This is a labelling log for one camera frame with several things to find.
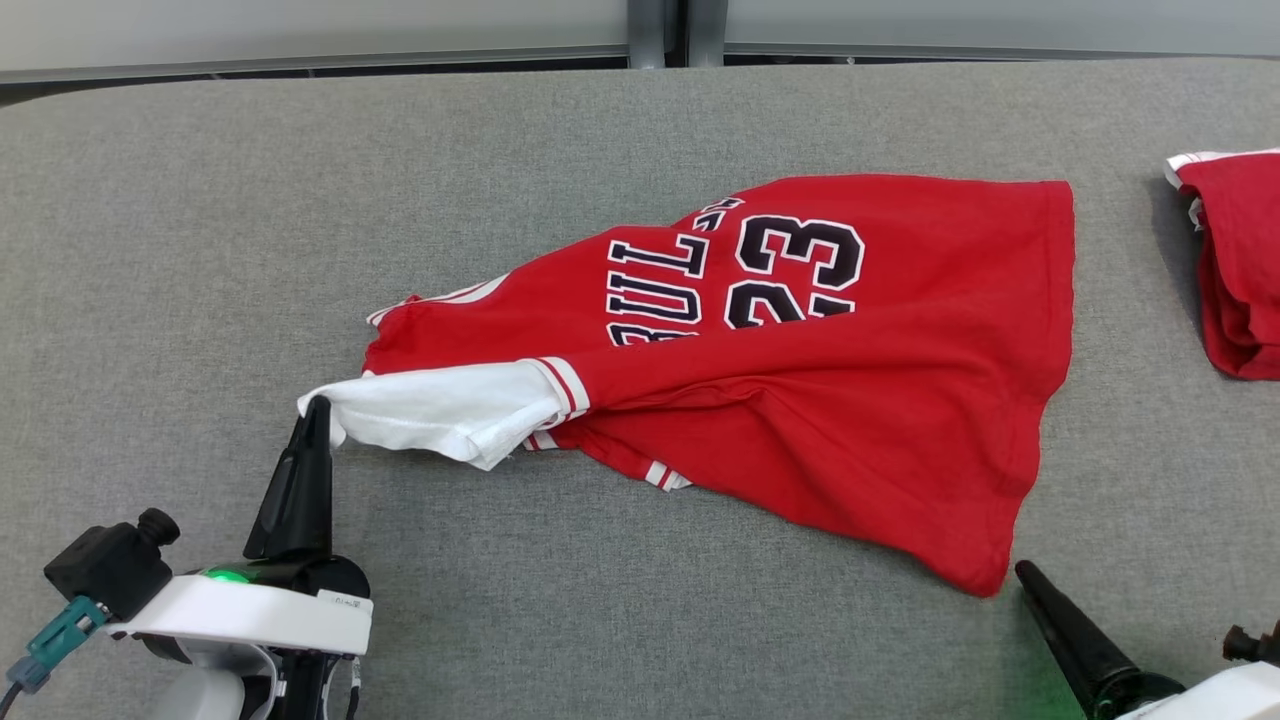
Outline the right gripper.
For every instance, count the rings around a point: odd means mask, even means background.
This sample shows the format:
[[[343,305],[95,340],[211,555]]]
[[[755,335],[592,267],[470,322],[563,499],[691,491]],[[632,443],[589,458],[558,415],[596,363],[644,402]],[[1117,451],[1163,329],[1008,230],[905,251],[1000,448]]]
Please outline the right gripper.
[[[1027,607],[1088,719],[1277,719],[1279,669],[1247,664],[1184,688],[1144,673],[1041,569],[1015,562]]]

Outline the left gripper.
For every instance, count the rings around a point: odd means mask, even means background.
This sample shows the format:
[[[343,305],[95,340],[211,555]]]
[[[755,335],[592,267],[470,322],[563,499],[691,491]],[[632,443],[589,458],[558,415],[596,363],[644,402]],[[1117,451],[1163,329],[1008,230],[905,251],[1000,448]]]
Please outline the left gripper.
[[[244,559],[332,553],[330,413],[314,396],[297,419]],[[154,719],[355,719],[372,612],[367,578],[340,556],[237,562],[173,578],[110,634],[183,665]]]

